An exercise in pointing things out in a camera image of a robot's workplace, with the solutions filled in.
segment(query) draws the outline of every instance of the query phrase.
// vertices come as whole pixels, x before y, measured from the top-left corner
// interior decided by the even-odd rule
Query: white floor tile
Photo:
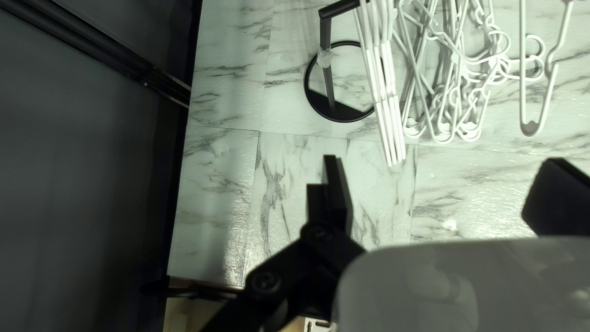
[[[258,132],[188,126],[168,274],[241,285]]]
[[[306,184],[321,183],[323,156],[342,159],[354,208],[352,237],[366,249],[409,242],[415,146],[388,168],[379,142],[261,133],[248,221],[245,274],[299,238]]]
[[[189,124],[259,129],[273,3],[203,2]]]

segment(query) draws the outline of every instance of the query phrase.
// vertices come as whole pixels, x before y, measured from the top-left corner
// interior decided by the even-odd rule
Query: dark gray wall
[[[148,7],[163,16],[146,34],[169,25]],[[167,61],[165,33],[146,45],[138,27],[117,29]],[[0,331],[158,330],[140,313],[138,289],[146,270],[161,269],[153,265],[182,112],[1,10],[0,45]]]
[[[179,41],[184,41],[188,37],[191,0],[55,2],[182,79],[187,50],[185,43]]]

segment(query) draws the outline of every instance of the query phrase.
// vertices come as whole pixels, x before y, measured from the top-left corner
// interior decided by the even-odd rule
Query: wooden floor
[[[169,298],[163,332],[199,332],[223,306],[202,299]],[[305,318],[297,317],[281,332],[304,332]]]

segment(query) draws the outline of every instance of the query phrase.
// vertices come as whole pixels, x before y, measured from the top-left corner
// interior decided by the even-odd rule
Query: black metal rail
[[[191,87],[50,0],[0,0],[0,8],[188,108]]]

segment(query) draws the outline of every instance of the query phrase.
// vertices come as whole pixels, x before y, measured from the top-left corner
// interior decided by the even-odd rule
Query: black screw
[[[252,286],[259,292],[273,293],[281,283],[281,277],[272,271],[260,271],[252,279]]]
[[[319,241],[328,241],[332,238],[332,234],[323,226],[313,226],[307,231],[310,238]]]

